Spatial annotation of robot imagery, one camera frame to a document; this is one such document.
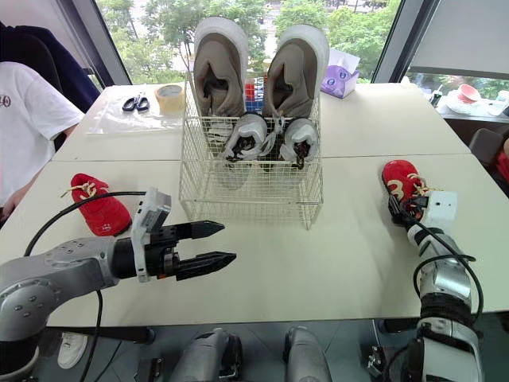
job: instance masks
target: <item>person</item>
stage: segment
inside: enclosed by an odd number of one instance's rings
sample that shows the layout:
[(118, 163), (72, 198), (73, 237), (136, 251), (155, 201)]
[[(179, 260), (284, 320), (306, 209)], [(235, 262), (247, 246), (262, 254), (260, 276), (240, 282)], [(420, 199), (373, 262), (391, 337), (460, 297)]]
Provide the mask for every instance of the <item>person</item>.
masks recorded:
[(0, 62), (0, 224), (19, 205), (83, 113), (31, 68)]

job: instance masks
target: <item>white sole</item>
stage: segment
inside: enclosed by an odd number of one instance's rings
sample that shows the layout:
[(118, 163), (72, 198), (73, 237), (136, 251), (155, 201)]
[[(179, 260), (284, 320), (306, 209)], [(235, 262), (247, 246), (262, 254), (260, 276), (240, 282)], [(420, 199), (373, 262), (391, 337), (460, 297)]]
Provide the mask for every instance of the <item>white sole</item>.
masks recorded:
[(249, 56), (249, 48), (247, 45), (247, 36), (237, 24), (228, 18), (205, 18), (200, 21), (196, 27), (194, 39), (194, 51), (200, 46), (201, 40), (210, 33), (219, 33), (225, 36), (239, 51), (240, 56), (240, 76), (242, 85), (246, 82), (247, 58)]
[(324, 79), (325, 70), (328, 65), (330, 47), (328, 45), (327, 37), (320, 29), (315, 28), (314, 26), (294, 25), (290, 26), (285, 30), (285, 32), (283, 32), (279, 38), (278, 49), (281, 48), (287, 41), (293, 39), (305, 41), (317, 55), (317, 83), (314, 92), (316, 99), (320, 95), (321, 81)]
[(74, 366), (76, 366), (76, 364), (78, 362), (80, 362), (81, 360), (81, 357), (83, 356), (83, 354), (85, 353), (85, 350), (87, 349), (87, 343), (88, 343), (88, 338), (86, 341), (83, 342), (83, 344), (81, 344), (81, 347), (80, 347), (80, 351), (78, 352), (76, 358), (74, 359), (73, 362), (71, 362), (70, 364), (61, 364), (58, 359), (56, 360), (56, 362), (58, 363), (58, 365), (63, 368), (63, 369), (68, 369), (68, 368), (73, 368)]

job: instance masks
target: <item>white wire basket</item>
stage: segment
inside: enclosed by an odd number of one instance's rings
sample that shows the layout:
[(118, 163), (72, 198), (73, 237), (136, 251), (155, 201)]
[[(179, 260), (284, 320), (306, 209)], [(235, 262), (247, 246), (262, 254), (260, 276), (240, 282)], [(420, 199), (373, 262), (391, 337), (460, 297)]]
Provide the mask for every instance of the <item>white wire basket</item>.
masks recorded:
[[(260, 112), (262, 86), (259, 80), (255, 85), (254, 96), (247, 92), (247, 110)], [(239, 118), (200, 116), (192, 89), (187, 82), (179, 192), (188, 218), (300, 223), (310, 229), (323, 204), (320, 144), (316, 157), (301, 170), (295, 162), (280, 160), (277, 143), (263, 160), (226, 161), (221, 154)], [(319, 101), (309, 119), (320, 136)], [(274, 122), (266, 121), (268, 134)]]

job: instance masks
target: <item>window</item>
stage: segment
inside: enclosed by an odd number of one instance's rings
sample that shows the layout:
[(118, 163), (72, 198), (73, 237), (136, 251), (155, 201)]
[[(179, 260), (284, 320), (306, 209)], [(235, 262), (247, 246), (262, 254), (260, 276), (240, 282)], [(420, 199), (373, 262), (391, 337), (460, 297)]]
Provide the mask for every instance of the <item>window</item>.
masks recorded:
[(274, 57), (286, 27), (309, 24), (327, 33), (332, 48), (359, 56), (359, 81), (369, 82), (400, 1), (95, 0), (133, 84), (183, 80), (194, 29), (208, 16), (243, 27), (252, 76)]
[(446, 96), (455, 91), (462, 84), (472, 85), (485, 99), (496, 99), (500, 91), (509, 90), (509, 80), (496, 78), (483, 78), (473, 76), (453, 76), (448, 74), (426, 74), (407, 72), (406, 76), (411, 83), (416, 84), (425, 94), (438, 90)]

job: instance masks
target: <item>chair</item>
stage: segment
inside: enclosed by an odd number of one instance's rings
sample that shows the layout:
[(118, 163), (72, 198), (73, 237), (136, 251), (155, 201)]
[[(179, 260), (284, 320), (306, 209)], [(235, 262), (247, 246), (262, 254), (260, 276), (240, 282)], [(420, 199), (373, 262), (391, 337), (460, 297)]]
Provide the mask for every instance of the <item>chair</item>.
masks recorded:
[(502, 145), (508, 139), (509, 125), (502, 125), (491, 130), (479, 129), (472, 137), (470, 145), (468, 145), (472, 154), (476, 156), (507, 197), (509, 197), (509, 183), (496, 169), (495, 160), (502, 149)]

